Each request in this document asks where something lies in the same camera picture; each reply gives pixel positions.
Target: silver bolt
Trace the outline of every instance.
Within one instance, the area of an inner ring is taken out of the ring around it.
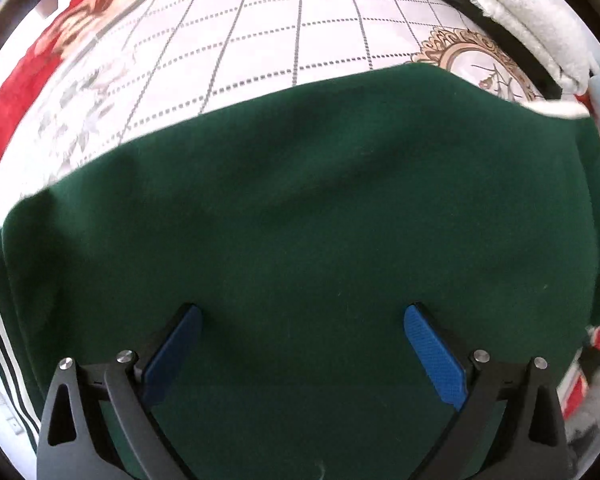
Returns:
[[[118,355],[116,355],[116,361],[118,361],[119,363],[128,363],[133,358],[134,358],[133,350],[123,350]]]
[[[474,359],[479,363],[488,363],[491,356],[486,350],[476,350],[474,352]]]
[[[65,357],[64,359],[62,359],[60,361],[60,363],[58,364],[58,366],[60,367],[61,370],[68,370],[69,368],[71,368],[74,365],[74,360],[71,359],[70,357]]]
[[[547,363],[546,359],[543,357],[536,357],[534,359],[534,364],[536,365],[536,368],[538,368],[539,370],[546,370],[546,368],[549,365],[549,363]]]

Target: green towel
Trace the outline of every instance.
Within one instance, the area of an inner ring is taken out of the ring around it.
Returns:
[[[423,301],[556,380],[600,279],[600,138],[437,68],[299,86],[118,147],[20,202],[0,309],[38,414],[57,362],[199,346],[155,410],[202,480],[404,480],[452,409],[402,330]]]

